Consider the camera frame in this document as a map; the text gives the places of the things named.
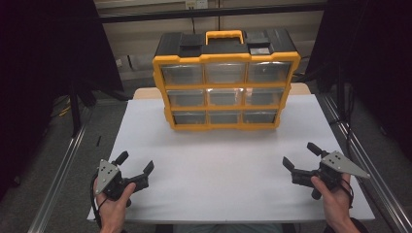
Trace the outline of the aluminium floor rail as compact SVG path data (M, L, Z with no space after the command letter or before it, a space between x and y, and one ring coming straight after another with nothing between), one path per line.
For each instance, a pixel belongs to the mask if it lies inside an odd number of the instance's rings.
M340 112L333 93L317 98L343 152L371 175L360 180L375 214L368 226L378 233L412 233L412 162L360 100Z
M51 187L41 204L36 216L34 217L27 233L44 233L49 223L52 211L57 203L62 187L65 185L67 175L77 154L84 137L86 127L82 126L75 136L71 139L59 168L53 178Z

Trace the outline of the black horizontal bar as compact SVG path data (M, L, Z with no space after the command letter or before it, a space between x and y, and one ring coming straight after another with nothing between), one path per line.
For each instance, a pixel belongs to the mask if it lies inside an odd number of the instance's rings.
M101 23L118 23L130 21L149 21L164 19L196 18L196 17L226 17L242 15L278 14L278 13L299 13L322 11L327 7L327 3L307 3L271 5L258 7L238 7L238 8L215 8L200 10L181 10L170 12L155 12L144 14L114 14L101 15L98 20Z

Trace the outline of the white wall socket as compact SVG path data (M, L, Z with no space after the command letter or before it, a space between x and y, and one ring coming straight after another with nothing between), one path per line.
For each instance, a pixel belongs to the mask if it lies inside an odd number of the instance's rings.
M199 10L208 8L208 0L186 0L187 10Z

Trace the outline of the person's left hand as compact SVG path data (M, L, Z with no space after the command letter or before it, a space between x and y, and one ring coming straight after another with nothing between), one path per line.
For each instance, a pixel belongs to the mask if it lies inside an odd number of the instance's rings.
M104 193L94 195L95 201L99 206L99 214L102 226L122 226L126 214L126 204L136 187L135 183L130 183L124 190L122 196L117 201L112 201Z

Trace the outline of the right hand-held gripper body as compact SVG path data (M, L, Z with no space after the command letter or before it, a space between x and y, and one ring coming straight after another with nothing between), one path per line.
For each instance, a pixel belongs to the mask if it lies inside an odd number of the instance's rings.
M365 179L371 178L367 172L339 151L313 150L313 153L321 158L319 168L306 171L296 169L291 164L291 175L292 183L313 188L311 196L315 200L319 200L322 194L311 182L312 177L318 177L329 190L342 185L343 173Z

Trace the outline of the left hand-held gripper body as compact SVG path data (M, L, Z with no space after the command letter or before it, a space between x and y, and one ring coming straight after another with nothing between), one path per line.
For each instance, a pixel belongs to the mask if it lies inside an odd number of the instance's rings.
M138 192L149 186L149 176L144 173L132 177L124 178L119 166L112 162L102 159L98 167L96 194L104 193L110 200L117 201L122 196L125 188L135 183L136 187L133 192Z

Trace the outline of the person's right hand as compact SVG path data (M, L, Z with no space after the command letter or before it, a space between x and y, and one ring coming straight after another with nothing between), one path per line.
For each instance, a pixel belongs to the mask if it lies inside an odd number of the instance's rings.
M341 221L349 216L350 209L350 178L349 174L342 175L342 186L329 190L325 183L318 177L312 177L311 182L323 196L324 214L326 222Z

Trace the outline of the black curtain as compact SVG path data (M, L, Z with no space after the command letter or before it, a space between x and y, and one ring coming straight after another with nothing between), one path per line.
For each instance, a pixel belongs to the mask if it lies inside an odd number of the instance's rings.
M0 200L35 153L61 95L123 90L93 0L0 0Z
M412 0L326 0L306 72L341 75L412 160Z

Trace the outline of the set of clear plastic drawers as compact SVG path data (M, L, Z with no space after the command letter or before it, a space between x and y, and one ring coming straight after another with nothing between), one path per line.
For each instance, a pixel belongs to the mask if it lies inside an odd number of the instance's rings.
M288 61L162 65L170 121L176 127L274 125L291 66Z

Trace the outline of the black stand pole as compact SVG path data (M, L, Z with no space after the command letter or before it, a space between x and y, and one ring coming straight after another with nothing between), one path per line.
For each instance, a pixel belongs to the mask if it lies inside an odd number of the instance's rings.
M79 110L78 95L77 95L77 91L76 91L76 87L74 83L70 84L69 95L70 95L70 106L71 106L71 113L72 113L72 120L73 120L72 137L75 138L76 135L81 130L82 123L81 123L81 114Z

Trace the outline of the white table cover sheet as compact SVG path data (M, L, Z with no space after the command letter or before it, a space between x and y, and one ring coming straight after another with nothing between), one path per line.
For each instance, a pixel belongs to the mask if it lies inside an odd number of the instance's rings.
M111 153L134 177L154 164L149 186L131 197L129 221L139 223L266 223L321 220L323 205L311 188L292 183L282 161L314 170L308 148L339 145L313 95L292 95L275 130L175 131L160 100L132 100Z

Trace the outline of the yellow and black organizer case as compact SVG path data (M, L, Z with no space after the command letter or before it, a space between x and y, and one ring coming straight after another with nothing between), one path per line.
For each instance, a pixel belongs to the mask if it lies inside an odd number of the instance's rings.
M292 89L293 72L298 68L300 60L301 56L285 29L266 29L252 32L243 30L208 31L203 34L165 33L162 35L154 54L154 82L163 99L166 121L174 130L275 129L280 124L281 113L279 113L277 123L274 125L174 126L170 121L169 103L160 67L167 64L288 61L292 66L287 77L287 90L282 104L282 112Z

